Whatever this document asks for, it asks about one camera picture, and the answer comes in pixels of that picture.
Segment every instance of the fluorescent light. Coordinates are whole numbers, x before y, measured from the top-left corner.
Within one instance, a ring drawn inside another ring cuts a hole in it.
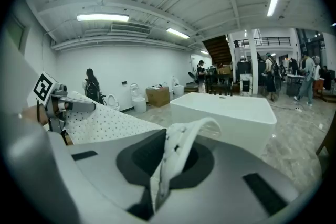
[[[189,38],[189,36],[187,36],[187,35],[185,35],[185,34],[179,32],[179,31],[176,31],[176,30],[174,30],[174,29],[172,29],[172,28],[168,28],[168,29],[167,29],[167,32],[176,34],[176,35],[178,35],[178,36],[180,36],[180,37],[183,37],[183,38]]]
[[[268,8],[267,17],[270,17],[273,15],[277,2],[278,0],[271,0],[271,3],[269,4],[269,8]]]
[[[77,21],[83,20],[118,20],[127,22],[130,17],[128,15],[110,14],[110,13],[91,13],[77,15]]]

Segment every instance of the bathtub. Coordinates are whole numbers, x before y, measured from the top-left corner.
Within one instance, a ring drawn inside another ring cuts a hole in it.
[[[264,98],[189,93],[170,102],[173,123],[214,118],[222,135],[214,139],[240,146],[260,157],[277,119]]]

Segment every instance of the blue jeans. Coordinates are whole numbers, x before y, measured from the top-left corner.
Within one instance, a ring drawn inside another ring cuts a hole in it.
[[[300,88],[299,95],[297,96],[297,99],[300,100],[303,95],[308,92],[308,104],[311,104],[313,102],[313,79],[306,80],[304,79],[302,86]]]

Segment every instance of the brown box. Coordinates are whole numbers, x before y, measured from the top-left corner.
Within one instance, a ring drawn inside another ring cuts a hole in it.
[[[217,69],[218,74],[231,74],[230,66],[225,66]]]
[[[169,104],[169,87],[162,87],[160,89],[146,89],[146,94],[148,98],[148,104],[156,107],[161,107],[165,104]]]

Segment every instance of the polka dot fabric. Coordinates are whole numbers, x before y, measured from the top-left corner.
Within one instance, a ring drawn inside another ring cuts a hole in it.
[[[70,92],[68,97],[94,102],[78,92]],[[74,144],[114,140],[163,129],[162,126],[155,123],[140,120],[108,106],[94,103],[97,107],[92,112],[66,113],[65,129]]]

